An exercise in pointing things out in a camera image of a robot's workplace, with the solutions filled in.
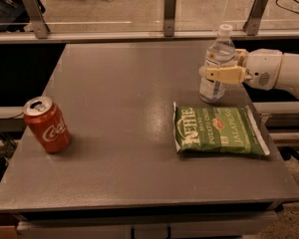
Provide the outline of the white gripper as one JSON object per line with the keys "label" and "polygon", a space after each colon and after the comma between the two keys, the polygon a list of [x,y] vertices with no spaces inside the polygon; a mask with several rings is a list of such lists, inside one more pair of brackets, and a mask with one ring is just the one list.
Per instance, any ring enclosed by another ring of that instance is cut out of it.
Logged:
{"label": "white gripper", "polygon": [[236,49],[235,61],[238,66],[202,66],[199,74],[213,82],[229,85],[245,82],[251,88],[269,91],[275,86],[282,56],[283,53],[278,50],[258,49],[249,53],[245,49]]}

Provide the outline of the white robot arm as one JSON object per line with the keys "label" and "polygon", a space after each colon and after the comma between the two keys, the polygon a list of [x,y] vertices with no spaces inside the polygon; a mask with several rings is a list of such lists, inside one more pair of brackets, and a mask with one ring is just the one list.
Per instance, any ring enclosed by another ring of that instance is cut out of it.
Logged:
{"label": "white robot arm", "polygon": [[202,66],[200,75],[227,85],[247,86],[269,91],[283,90],[299,100],[299,54],[279,50],[236,50],[236,58],[224,65]]}

